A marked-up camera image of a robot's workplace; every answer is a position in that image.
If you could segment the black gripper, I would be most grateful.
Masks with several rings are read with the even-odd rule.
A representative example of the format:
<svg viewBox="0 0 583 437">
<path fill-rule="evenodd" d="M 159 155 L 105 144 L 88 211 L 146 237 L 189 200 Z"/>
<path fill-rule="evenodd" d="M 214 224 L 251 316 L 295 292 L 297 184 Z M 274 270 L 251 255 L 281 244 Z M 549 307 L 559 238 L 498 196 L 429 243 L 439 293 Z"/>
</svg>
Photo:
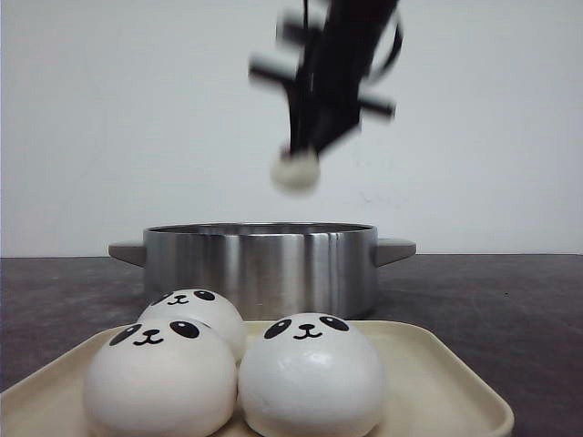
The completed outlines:
<svg viewBox="0 0 583 437">
<path fill-rule="evenodd" d="M 279 37 L 302 48 L 295 72 L 250 61 L 251 78 L 280 85 L 287 94 L 289 158 L 308 152 L 321 155 L 360 124 L 363 109 L 394 115 L 393 104 L 362 100 L 359 92 L 365 79 L 380 78 L 400 55 L 403 31 L 396 23 L 393 46 L 382 65 L 372 69 L 383 32 L 397 17 L 397 6 L 396 1 L 332 1 L 321 28 L 291 18 L 283 21 Z"/>
</svg>

